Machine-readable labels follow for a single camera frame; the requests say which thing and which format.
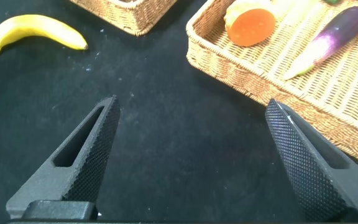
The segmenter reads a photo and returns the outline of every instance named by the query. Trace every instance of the toy vegetable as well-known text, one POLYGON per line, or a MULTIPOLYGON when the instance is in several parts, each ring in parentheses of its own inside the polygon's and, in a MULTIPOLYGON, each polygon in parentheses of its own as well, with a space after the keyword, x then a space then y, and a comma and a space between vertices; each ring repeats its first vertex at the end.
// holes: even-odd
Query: toy vegetable
POLYGON ((338 2, 341 1, 341 0, 324 0, 324 1, 326 1, 326 2, 329 3, 329 4, 336 4, 336 3, 338 3, 338 2))
POLYGON ((306 46, 283 79, 310 71, 358 35, 358 6, 343 10, 306 46))
POLYGON ((270 0, 237 0, 224 17, 229 38, 237 45, 251 46, 265 40, 275 27, 270 0))

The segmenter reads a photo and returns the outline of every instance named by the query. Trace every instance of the woven basket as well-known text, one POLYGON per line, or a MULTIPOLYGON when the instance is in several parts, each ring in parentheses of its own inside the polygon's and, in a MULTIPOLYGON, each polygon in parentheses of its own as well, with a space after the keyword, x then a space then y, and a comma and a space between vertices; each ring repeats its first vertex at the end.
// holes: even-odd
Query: woven basket
POLYGON ((208 0, 187 24, 192 66, 267 105, 287 104, 343 151, 358 158, 358 37, 306 75, 283 81, 292 61, 335 15, 358 2, 276 0, 275 32, 252 47, 234 45, 223 16, 233 0, 208 0))
POLYGON ((123 31, 146 34, 177 0, 70 0, 123 31))

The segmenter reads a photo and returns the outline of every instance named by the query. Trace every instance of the fabric surface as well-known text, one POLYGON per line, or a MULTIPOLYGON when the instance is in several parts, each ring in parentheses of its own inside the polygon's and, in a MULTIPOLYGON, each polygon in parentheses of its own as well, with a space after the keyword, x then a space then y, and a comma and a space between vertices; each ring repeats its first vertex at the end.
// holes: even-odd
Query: fabric surface
POLYGON ((186 60, 185 25, 204 1, 178 1, 133 37, 62 0, 0 0, 0 22, 43 14, 66 22, 86 52, 41 37, 0 55, 0 223, 5 203, 101 99, 121 119, 98 208, 102 219, 298 220, 265 107, 186 60))

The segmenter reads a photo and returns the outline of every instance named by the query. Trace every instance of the basket rim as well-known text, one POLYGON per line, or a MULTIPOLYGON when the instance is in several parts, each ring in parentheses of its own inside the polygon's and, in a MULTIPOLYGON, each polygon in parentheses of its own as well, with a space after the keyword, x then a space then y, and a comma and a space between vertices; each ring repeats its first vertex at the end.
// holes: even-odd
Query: basket rim
POLYGON ((240 60, 240 59, 236 58, 235 56, 229 54, 228 52, 222 51, 218 46, 212 44, 211 42, 209 42, 206 39, 197 35, 195 32, 195 29, 194 29, 195 22, 198 20, 198 18, 200 18, 207 11, 207 9, 209 9, 212 6, 212 4, 215 1, 217 1, 217 0, 207 0, 207 2, 204 3, 204 5, 188 21, 188 23, 186 25, 186 33, 191 40, 195 41, 200 46, 202 46, 208 50, 211 50, 215 54, 228 59, 230 62, 234 63, 235 65, 238 65, 238 66, 254 73, 255 75, 258 75, 260 78, 263 78, 263 79, 271 82, 273 85, 275 85, 277 88, 281 89, 282 91, 285 91, 289 94, 295 95, 297 98, 304 100, 307 103, 310 103, 315 108, 318 108, 319 110, 324 111, 325 113, 333 116, 334 118, 358 129, 358 120, 352 118, 349 115, 343 114, 343 113, 335 113, 335 109, 331 105, 328 105, 326 103, 324 103, 324 105, 321 106, 318 103, 318 100, 316 100, 306 94, 299 93, 298 91, 295 90, 294 87, 285 85, 285 82, 283 82, 281 80, 273 80, 273 79, 267 77, 266 75, 268 74, 268 72, 262 70, 261 68, 254 66, 253 64, 249 63, 246 60, 240 60))
POLYGON ((139 5, 143 4, 146 0, 134 0, 132 2, 124 2, 122 0, 107 0, 122 9, 135 9, 139 5))

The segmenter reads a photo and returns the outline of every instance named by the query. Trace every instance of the textured gripping surface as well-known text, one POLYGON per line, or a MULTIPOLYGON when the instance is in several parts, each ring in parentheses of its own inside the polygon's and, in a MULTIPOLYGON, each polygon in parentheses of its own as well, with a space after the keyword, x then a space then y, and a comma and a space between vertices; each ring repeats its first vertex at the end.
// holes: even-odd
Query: textured gripping surface
POLYGON ((290 124, 291 118, 287 118, 278 104, 269 104, 267 123, 306 219, 312 222, 329 220, 343 212, 346 203, 311 152, 305 149, 290 124))
POLYGON ((83 154, 84 158, 76 166, 75 174, 63 196, 64 200, 96 202, 118 119, 119 106, 117 103, 110 103, 99 118, 99 123, 95 125, 98 128, 95 134, 90 136, 92 140, 83 154))
POLYGON ((116 98, 98 103, 6 204, 20 218, 35 200, 96 202, 116 133, 116 98))
POLYGON ((265 116, 305 219, 358 222, 358 165, 286 105, 265 116))

